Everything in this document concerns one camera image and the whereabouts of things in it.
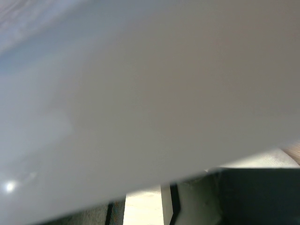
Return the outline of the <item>beige t shirt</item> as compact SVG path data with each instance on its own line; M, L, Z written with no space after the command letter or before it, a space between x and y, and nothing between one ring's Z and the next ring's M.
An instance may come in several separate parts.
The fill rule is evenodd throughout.
M296 142L297 0L3 0L0 222Z

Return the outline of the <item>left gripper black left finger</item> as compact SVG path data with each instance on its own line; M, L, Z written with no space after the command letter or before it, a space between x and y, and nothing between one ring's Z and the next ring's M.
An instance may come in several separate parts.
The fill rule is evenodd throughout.
M126 199L110 202L71 216L60 218L47 225L122 225Z

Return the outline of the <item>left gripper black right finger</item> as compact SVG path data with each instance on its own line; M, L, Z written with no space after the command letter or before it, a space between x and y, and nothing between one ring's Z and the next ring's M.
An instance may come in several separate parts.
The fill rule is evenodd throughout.
M166 225L297 225L297 168L218 168L161 188Z

